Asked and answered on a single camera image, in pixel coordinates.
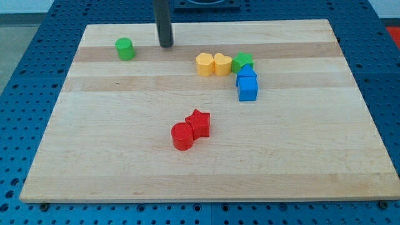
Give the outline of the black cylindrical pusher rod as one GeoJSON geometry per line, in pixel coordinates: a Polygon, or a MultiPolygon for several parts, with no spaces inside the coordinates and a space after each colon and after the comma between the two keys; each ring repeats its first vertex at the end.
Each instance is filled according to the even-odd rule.
{"type": "Polygon", "coordinates": [[[162,48],[170,48],[174,40],[168,0],[153,0],[153,10],[159,45],[162,48]]]}

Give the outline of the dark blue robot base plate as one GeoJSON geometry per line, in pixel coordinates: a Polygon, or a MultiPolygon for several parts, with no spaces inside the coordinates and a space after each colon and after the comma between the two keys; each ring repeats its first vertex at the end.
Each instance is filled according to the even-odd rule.
{"type": "Polygon", "coordinates": [[[239,9],[241,0],[173,0],[174,11],[186,11],[190,9],[239,9]]]}

